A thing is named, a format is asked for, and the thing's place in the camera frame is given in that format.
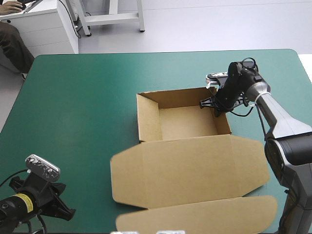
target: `person's hand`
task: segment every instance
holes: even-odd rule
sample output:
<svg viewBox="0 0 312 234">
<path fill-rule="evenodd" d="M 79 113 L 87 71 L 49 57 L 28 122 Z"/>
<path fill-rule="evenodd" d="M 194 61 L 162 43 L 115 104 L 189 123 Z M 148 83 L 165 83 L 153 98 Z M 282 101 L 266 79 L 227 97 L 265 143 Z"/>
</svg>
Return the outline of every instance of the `person's hand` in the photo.
<svg viewBox="0 0 312 234">
<path fill-rule="evenodd" d="M 22 4 L 19 1 L 7 1 L 0 5 L 0 15 L 8 15 L 22 11 Z"/>
</svg>

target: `yellow label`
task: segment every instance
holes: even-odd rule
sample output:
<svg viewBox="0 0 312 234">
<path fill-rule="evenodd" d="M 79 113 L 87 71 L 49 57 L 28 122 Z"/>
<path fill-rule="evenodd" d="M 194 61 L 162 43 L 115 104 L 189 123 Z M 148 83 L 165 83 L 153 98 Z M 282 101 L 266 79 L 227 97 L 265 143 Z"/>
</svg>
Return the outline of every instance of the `yellow label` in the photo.
<svg viewBox="0 0 312 234">
<path fill-rule="evenodd" d="M 33 202 L 29 196 L 27 196 L 25 194 L 15 194 L 13 196 L 17 196 L 25 202 L 26 207 L 27 207 L 27 213 L 30 213 L 34 210 Z"/>
</svg>

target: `drawer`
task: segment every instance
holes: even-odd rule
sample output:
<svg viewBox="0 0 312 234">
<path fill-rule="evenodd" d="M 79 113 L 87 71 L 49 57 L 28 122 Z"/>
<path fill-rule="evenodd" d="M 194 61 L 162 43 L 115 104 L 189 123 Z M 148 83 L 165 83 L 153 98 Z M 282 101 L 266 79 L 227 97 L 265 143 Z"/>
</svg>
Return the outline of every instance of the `drawer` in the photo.
<svg viewBox="0 0 312 234">
<path fill-rule="evenodd" d="M 21 33 L 20 37 L 23 39 L 26 47 L 47 45 L 69 40 L 63 27 Z"/>
<path fill-rule="evenodd" d="M 13 25 L 19 30 L 19 33 L 63 27 L 57 12 L 2 20 L 2 22 Z"/>
<path fill-rule="evenodd" d="M 74 54 L 74 50 L 69 41 L 29 47 L 28 50 L 34 57 L 38 55 Z"/>
</svg>

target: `brown pants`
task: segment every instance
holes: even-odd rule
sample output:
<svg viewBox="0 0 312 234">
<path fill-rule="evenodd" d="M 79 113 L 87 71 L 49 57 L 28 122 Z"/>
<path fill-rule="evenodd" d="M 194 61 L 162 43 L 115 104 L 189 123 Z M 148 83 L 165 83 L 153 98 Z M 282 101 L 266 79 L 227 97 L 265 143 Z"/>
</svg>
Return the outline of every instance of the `brown pants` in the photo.
<svg viewBox="0 0 312 234">
<path fill-rule="evenodd" d="M 34 57 L 24 45 L 18 30 L 8 23 L 0 22 L 0 47 L 18 70 L 29 72 Z"/>
</svg>

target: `person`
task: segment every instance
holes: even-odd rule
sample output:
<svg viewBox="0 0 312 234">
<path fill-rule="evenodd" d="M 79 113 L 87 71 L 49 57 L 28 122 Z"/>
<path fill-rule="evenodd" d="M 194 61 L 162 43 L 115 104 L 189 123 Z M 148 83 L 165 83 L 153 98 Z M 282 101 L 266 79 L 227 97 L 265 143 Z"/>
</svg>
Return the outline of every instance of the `person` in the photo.
<svg viewBox="0 0 312 234">
<path fill-rule="evenodd" d="M 0 0 L 0 15 L 21 12 L 21 8 L 22 3 L 18 1 L 7 1 L 2 4 Z M 29 72 L 34 57 L 25 46 L 18 30 L 8 23 L 0 22 L 0 47 L 20 72 L 26 74 Z"/>
</svg>

